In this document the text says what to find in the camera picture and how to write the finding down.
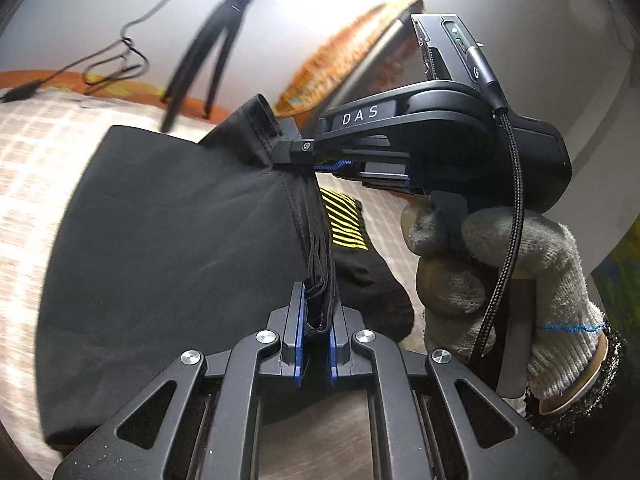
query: white knit glove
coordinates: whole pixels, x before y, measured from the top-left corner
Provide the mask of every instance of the white knit glove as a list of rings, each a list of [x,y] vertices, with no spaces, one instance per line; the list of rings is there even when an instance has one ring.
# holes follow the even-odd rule
[[[415,244],[418,239],[442,239],[436,231],[446,229],[428,203],[412,203],[403,215],[405,241],[422,256],[416,285],[429,334],[438,344],[468,355],[491,291],[484,290],[481,270],[473,261],[447,253],[442,246],[425,252]],[[511,209],[503,207],[469,215],[462,224],[462,237],[471,255],[500,267],[512,218]],[[547,399],[564,392],[586,368],[604,328],[603,314],[589,301],[574,237],[567,227],[539,214],[525,213],[513,277],[536,280],[537,326],[528,364],[529,387],[537,398]]]

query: black wire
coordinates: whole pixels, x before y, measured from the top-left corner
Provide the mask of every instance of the black wire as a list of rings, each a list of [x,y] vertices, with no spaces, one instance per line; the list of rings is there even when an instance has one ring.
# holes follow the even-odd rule
[[[522,181],[522,168],[520,166],[520,153],[518,152],[518,145],[516,144],[515,135],[513,133],[513,127],[511,121],[507,115],[507,112],[498,113],[498,122],[504,130],[507,137],[507,144],[509,147],[509,153],[511,155],[511,167],[513,169],[513,221],[511,222],[511,235],[509,238],[509,247],[507,248],[507,254],[504,257],[504,263],[500,269],[498,275],[498,281],[495,284],[494,292],[489,300],[489,305],[482,318],[482,325],[474,341],[474,346],[469,356],[468,365],[472,370],[475,370],[482,357],[482,352],[489,339],[491,328],[494,325],[495,316],[500,308],[500,303],[504,296],[504,292],[507,288],[507,284],[511,280],[513,275],[513,269],[516,266],[518,259],[518,251],[520,250],[520,240],[522,238],[522,226],[524,224],[524,183]]]
[[[144,54],[142,54],[142,52],[140,52],[138,49],[135,48],[133,39],[127,37],[127,35],[126,35],[127,31],[129,30],[129,28],[133,27],[134,25],[138,25],[139,23],[146,22],[146,20],[151,18],[153,15],[155,15],[156,12],[158,12],[160,9],[162,9],[170,1],[171,0],[160,0],[147,13],[143,14],[142,16],[140,16],[139,18],[137,18],[135,20],[132,20],[130,22],[125,23],[122,26],[122,28],[120,29],[120,39],[119,40],[114,41],[109,46],[106,46],[106,47],[98,50],[97,52],[94,52],[93,54],[89,54],[88,56],[85,56],[85,57],[83,57],[81,59],[78,59],[78,60],[74,61],[73,63],[70,63],[70,64],[66,65],[65,67],[61,68],[57,72],[55,72],[52,75],[48,76],[47,78],[43,79],[43,81],[41,81],[40,85],[51,81],[56,76],[59,76],[64,71],[66,71],[66,70],[68,70],[70,68],[73,68],[76,65],[79,65],[81,63],[87,62],[87,61],[93,59],[94,57],[98,57],[98,56],[101,56],[102,54],[107,53],[108,51],[116,48],[120,44],[122,44],[125,47],[123,52],[121,52],[120,54],[116,54],[115,56],[111,56],[111,57],[109,57],[107,59],[99,60],[99,61],[97,61],[95,63],[92,63],[91,65],[89,65],[88,67],[86,67],[82,71],[82,81],[84,82],[85,85],[87,85],[89,87],[89,89],[84,94],[85,95],[91,95],[94,92],[97,92],[98,90],[107,88],[107,86],[109,86],[109,85],[111,85],[111,84],[113,84],[113,83],[115,83],[117,81],[124,81],[126,79],[135,79],[137,77],[140,77],[140,76],[144,75],[146,72],[148,72],[149,68],[151,67],[151,63],[146,58],[146,56]],[[134,56],[140,58],[140,62],[137,62],[135,64],[130,64],[129,63],[129,57],[132,54]],[[115,70],[114,72],[112,72],[108,76],[101,77],[101,78],[99,78],[97,80],[90,80],[89,79],[89,72],[91,70],[95,69],[96,67],[102,66],[104,64],[116,61],[118,59],[120,59],[122,61],[120,63],[119,69]]]

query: black cloth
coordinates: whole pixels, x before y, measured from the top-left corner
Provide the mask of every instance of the black cloth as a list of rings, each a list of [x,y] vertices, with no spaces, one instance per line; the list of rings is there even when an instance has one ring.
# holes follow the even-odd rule
[[[257,96],[199,144],[114,126],[68,204],[36,332],[46,442],[62,451],[187,349],[231,348],[308,290],[311,332],[334,304],[314,174],[274,170],[285,135]]]
[[[414,326],[411,300],[365,229],[362,203],[320,188],[332,229],[335,275],[344,306],[362,314],[367,328],[400,342]]]

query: white wall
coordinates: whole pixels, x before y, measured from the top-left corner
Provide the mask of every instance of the white wall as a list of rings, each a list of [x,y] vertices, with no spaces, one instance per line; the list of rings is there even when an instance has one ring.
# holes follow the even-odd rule
[[[0,70],[63,66],[113,41],[124,22],[142,15],[156,1],[25,0],[0,36]],[[152,62],[144,80],[161,87],[167,83],[218,1],[174,0],[130,30],[136,46]],[[233,109],[257,92],[274,102],[303,60],[331,33],[381,1],[254,0],[231,55],[218,104]],[[607,1],[424,1],[433,12],[459,14],[476,40],[486,45],[484,52],[517,112],[558,127],[573,159],[580,160],[587,146],[595,150],[575,172],[572,186],[553,211],[556,219],[574,231],[585,266],[592,269],[613,247],[613,240],[620,238],[621,230],[631,224],[629,218],[638,213],[637,200],[624,206],[623,212],[621,200],[614,200],[605,186],[609,175],[638,166],[629,160],[632,150],[625,143],[637,139],[633,134],[638,132],[638,123],[632,122],[631,110],[640,108],[638,95],[629,92],[625,118],[613,121],[609,113],[626,84],[630,57]],[[209,65],[192,95],[204,97],[210,73]],[[596,131],[594,148],[589,141]],[[608,165],[614,168],[606,170]],[[617,188],[620,193],[637,188],[631,180],[616,182],[622,186]],[[600,210],[610,216],[607,213],[596,222],[590,215],[575,214],[596,195]],[[597,248],[590,241],[596,232],[605,240]]]

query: black cable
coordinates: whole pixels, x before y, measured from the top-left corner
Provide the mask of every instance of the black cable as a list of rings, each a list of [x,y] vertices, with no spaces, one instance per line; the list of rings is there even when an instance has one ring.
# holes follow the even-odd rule
[[[513,126],[507,115],[506,110],[497,113],[498,123],[504,130],[507,137],[509,154],[511,156],[511,167],[513,169],[513,221],[511,223],[511,235],[509,237],[509,247],[504,257],[504,263],[498,274],[498,280],[495,284],[494,292],[489,300],[489,305],[482,318],[482,325],[474,341],[474,346],[469,356],[468,366],[475,370],[482,357],[482,352],[489,339],[491,328],[494,325],[495,316],[498,313],[507,284],[513,275],[513,269],[518,259],[518,251],[520,250],[520,240],[522,238],[522,226],[524,224],[524,184],[522,181],[522,168],[520,166],[520,153],[516,144]]]
[[[36,90],[44,83],[51,81],[53,78],[59,76],[61,73],[65,72],[66,70],[69,70],[70,68],[75,67],[76,65],[87,62],[90,59],[93,59],[94,57],[98,57],[98,56],[101,56],[102,54],[107,53],[108,51],[116,48],[120,44],[123,44],[123,46],[125,47],[122,53],[116,54],[116,56],[112,56],[107,59],[99,60],[89,65],[87,68],[85,68],[82,71],[82,81],[84,82],[85,85],[90,87],[87,91],[84,92],[84,94],[91,95],[92,93],[97,92],[98,90],[107,88],[107,86],[115,83],[116,81],[124,81],[125,79],[134,79],[144,75],[151,67],[151,63],[144,54],[142,54],[138,49],[135,48],[134,41],[131,38],[126,36],[127,31],[134,25],[138,25],[139,23],[146,22],[146,20],[151,18],[153,15],[155,15],[156,12],[162,9],[170,1],[171,0],[160,0],[157,4],[155,4],[152,7],[151,10],[149,10],[139,18],[125,23],[120,29],[120,39],[114,41],[109,46],[106,46],[98,50],[97,52],[94,52],[93,54],[89,54],[88,56],[85,56],[81,59],[74,61],[73,63],[66,65],[65,67],[54,72],[53,74],[51,74],[45,79],[31,81],[31,82],[25,83],[24,85],[20,85],[16,88],[12,88],[6,94],[4,94],[0,99],[3,102],[28,99],[32,97],[36,93]],[[139,57],[141,61],[136,64],[129,64],[129,57],[132,54]],[[108,76],[102,77],[98,80],[90,80],[88,78],[90,70],[98,66],[115,61],[117,59],[122,60],[122,63],[120,64],[119,69],[115,70]]]

